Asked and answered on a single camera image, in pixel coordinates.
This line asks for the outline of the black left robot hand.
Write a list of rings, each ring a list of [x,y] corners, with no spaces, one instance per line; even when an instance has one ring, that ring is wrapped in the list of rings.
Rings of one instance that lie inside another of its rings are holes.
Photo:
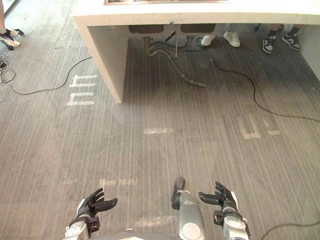
[[[83,198],[77,207],[77,217],[89,216],[93,218],[97,213],[111,210],[117,205],[118,198],[105,200],[104,195],[104,190],[101,187]]]

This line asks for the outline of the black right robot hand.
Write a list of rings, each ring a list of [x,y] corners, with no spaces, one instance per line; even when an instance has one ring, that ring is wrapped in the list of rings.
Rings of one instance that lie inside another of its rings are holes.
[[[219,205],[221,209],[231,208],[234,211],[238,211],[238,200],[234,191],[230,191],[220,182],[215,182],[215,193],[209,194],[199,192],[198,196],[200,200],[209,205]]]

